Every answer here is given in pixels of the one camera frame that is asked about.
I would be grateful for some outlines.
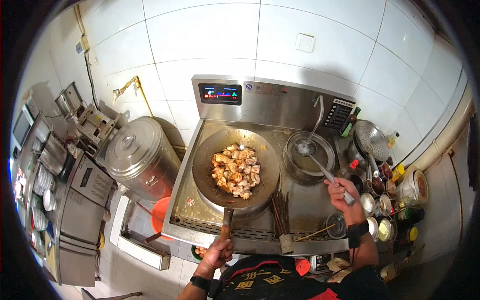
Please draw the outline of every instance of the man's right hand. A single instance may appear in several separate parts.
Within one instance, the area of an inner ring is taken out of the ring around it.
[[[330,194],[332,205],[343,213],[347,226],[363,222],[365,213],[360,203],[359,192],[353,185],[353,182],[343,178],[335,178],[334,181],[334,183],[331,183],[330,180],[324,180],[324,183],[328,185],[328,193]],[[343,195],[345,190],[355,199],[355,203],[352,206],[348,206],[345,202]]]

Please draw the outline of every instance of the stove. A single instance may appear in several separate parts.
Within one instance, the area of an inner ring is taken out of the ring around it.
[[[315,126],[320,113],[316,100],[322,96],[325,113],[315,133],[334,149],[331,172],[335,174],[347,163],[343,158],[346,143],[338,137],[340,126],[355,105],[353,99],[311,86],[251,77],[195,75],[192,84],[201,119],[177,176],[167,211],[169,222],[164,223],[162,233],[203,247],[220,234],[223,212],[211,209],[211,205],[205,204],[207,200],[200,197],[192,176],[192,161],[207,137],[231,128],[255,132],[274,148],[280,164],[279,188],[289,193],[293,238],[322,229],[326,218],[336,212],[326,186],[322,180],[305,182],[295,177],[284,162],[284,148],[291,135],[311,131]],[[236,253],[281,254],[269,209],[250,219],[233,218],[232,234]],[[293,255],[335,253],[348,250],[348,240],[333,240],[320,234],[294,246]]]

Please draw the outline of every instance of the digital display panel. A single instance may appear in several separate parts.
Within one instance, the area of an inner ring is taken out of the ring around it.
[[[241,105],[241,85],[198,84],[202,103]]]

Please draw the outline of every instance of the stir-fried meat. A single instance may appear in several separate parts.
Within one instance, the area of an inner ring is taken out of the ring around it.
[[[255,184],[259,184],[259,183],[260,183],[260,176],[258,176],[258,174],[256,174],[256,173],[251,173],[251,174],[250,174],[250,177],[251,177],[253,183],[255,183]]]
[[[232,194],[234,195],[240,195],[240,193],[243,191],[243,187],[241,186],[234,186],[232,188]]]
[[[237,183],[238,186],[245,186],[248,184],[248,180],[242,179],[239,183]]]
[[[260,165],[257,164],[255,151],[237,143],[227,146],[212,157],[212,177],[217,186],[247,200],[253,193],[250,191],[260,183]]]
[[[241,181],[241,174],[240,173],[235,173],[235,174],[233,174],[232,178],[236,182],[240,182]]]
[[[227,164],[228,168],[230,169],[230,172],[237,173],[237,164],[234,162],[228,163]]]
[[[230,157],[222,153],[215,153],[214,159],[215,161],[221,161],[222,163],[227,163],[230,160]]]
[[[230,178],[232,178],[232,172],[229,172],[229,171],[223,172],[223,177],[225,177],[226,180],[230,180]]]
[[[233,158],[233,159],[237,159],[237,158],[239,157],[240,151],[234,150],[234,151],[232,151],[231,153],[232,153],[232,154],[231,154],[232,158]]]
[[[228,151],[238,150],[239,147],[240,147],[240,146],[239,146],[237,143],[235,143],[235,144],[233,144],[233,145],[228,146],[228,147],[227,147],[227,150],[228,150]]]
[[[245,163],[247,165],[253,166],[257,163],[257,158],[256,157],[249,157],[245,159]]]
[[[244,147],[243,151],[247,154],[247,157],[251,157],[252,155],[255,154],[255,151],[253,149],[248,148],[248,147]]]
[[[240,192],[240,197],[242,197],[244,200],[247,200],[252,194],[253,193],[251,191],[243,190]]]
[[[257,174],[260,174],[260,166],[259,165],[255,165],[252,167],[252,171],[251,173],[257,173]]]
[[[252,166],[245,166],[245,169],[243,169],[243,173],[245,174],[250,174],[252,171]]]
[[[247,157],[248,157],[247,151],[245,151],[245,150],[240,151],[238,159],[243,160],[243,159],[246,159]]]

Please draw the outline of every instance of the black wristband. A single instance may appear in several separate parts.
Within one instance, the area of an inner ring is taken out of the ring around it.
[[[190,278],[190,281],[192,282],[192,285],[194,287],[204,289],[208,293],[210,289],[210,280],[202,278],[200,276],[193,276],[192,278]]]
[[[367,220],[360,224],[350,225],[347,229],[348,247],[350,249],[358,248],[360,246],[360,237],[368,232]]]

